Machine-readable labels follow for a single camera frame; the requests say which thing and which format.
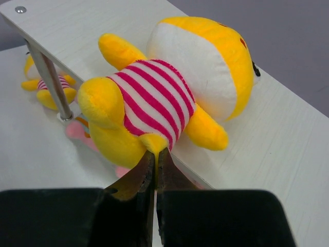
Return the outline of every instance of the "yellow plush toy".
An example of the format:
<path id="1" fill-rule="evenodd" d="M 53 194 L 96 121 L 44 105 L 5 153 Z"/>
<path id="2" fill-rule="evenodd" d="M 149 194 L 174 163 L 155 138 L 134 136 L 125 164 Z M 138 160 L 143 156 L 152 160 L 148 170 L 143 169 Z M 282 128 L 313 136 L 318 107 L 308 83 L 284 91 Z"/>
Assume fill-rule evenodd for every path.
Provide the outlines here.
<path id="1" fill-rule="evenodd" d="M 119 72 L 84 82 L 78 102 L 96 147 L 126 168 L 146 149 L 157 160 L 183 131 L 200 147 L 225 149 L 218 121 L 240 114 L 260 76 L 243 38 L 201 17 L 159 22 L 147 56 L 115 34 L 101 36 L 99 48 Z"/>
<path id="2" fill-rule="evenodd" d="M 36 66 L 34 64 L 34 61 L 32 59 L 31 54 L 29 52 L 26 54 L 26 63 L 24 66 L 24 74 L 25 77 L 28 79 L 27 81 L 24 81 L 21 86 L 24 90 L 27 91 L 38 91 L 36 94 L 36 97 L 38 101 L 45 107 L 57 110 L 57 106 L 47 89 L 46 84 L 42 80 L 38 70 L 36 69 Z M 77 91 L 73 89 L 71 86 L 75 84 L 75 81 L 69 76 L 66 75 L 58 66 L 55 65 L 56 72 L 58 73 L 59 80 L 61 83 L 61 86 L 64 90 L 64 94 L 66 96 L 66 99 L 68 103 L 71 103 L 76 94 Z"/>

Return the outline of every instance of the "black eye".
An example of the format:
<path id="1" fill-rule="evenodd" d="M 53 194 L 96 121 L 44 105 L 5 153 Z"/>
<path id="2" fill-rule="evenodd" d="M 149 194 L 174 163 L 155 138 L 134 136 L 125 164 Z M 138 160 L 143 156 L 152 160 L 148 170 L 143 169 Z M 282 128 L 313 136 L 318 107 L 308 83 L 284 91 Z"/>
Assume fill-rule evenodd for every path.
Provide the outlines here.
<path id="1" fill-rule="evenodd" d="M 243 39 L 240 39 L 240 42 L 243 44 L 244 47 L 247 48 L 247 45 L 246 45 L 246 43 L 245 43 L 245 41 Z"/>
<path id="2" fill-rule="evenodd" d="M 252 68 L 257 77 L 261 76 L 261 73 L 260 73 L 259 69 L 256 67 L 254 62 L 252 62 Z"/>

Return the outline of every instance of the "metal rod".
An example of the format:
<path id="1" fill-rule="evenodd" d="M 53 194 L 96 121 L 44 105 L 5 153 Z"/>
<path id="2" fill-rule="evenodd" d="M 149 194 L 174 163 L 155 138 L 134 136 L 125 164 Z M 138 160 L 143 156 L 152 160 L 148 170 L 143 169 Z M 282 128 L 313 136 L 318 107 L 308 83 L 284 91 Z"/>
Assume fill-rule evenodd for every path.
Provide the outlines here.
<path id="1" fill-rule="evenodd" d="M 34 60 L 34 64 L 45 82 L 58 110 L 61 118 L 64 121 L 71 120 L 73 113 L 67 103 L 63 88 L 61 86 L 59 77 L 55 70 L 53 62 L 43 55 L 38 49 L 26 41 L 27 47 Z"/>

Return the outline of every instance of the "striped shirt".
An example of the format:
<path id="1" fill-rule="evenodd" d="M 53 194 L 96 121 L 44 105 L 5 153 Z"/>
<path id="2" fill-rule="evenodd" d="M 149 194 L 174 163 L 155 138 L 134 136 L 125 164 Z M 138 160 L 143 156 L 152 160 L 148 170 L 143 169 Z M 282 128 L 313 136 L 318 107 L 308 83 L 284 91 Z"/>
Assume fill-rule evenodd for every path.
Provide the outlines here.
<path id="1" fill-rule="evenodd" d="M 60 83 L 61 83 L 63 89 L 66 89 L 66 88 L 70 87 L 70 85 L 67 83 L 67 81 L 65 80 L 65 78 L 63 76 L 58 75 L 58 78 L 60 79 Z M 48 88 L 47 88 L 45 82 L 43 81 L 43 79 L 41 79 L 38 82 L 38 85 L 37 85 L 36 88 L 37 88 L 37 90 L 48 90 Z"/>
<path id="2" fill-rule="evenodd" d="M 195 111 L 194 97 L 178 70 L 163 60 L 138 60 L 108 78 L 121 90 L 124 126 L 130 133 L 159 134 L 171 150 Z"/>

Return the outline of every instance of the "screw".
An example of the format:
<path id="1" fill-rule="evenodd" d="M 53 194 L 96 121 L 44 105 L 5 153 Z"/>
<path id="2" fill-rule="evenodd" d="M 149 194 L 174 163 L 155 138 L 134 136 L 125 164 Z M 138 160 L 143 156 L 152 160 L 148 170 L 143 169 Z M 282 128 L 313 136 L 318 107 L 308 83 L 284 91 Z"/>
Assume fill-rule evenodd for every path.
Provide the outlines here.
<path id="1" fill-rule="evenodd" d="M 15 8 L 15 11 L 18 13 L 18 14 L 23 14 L 26 12 L 26 8 L 24 6 L 17 6 Z"/>

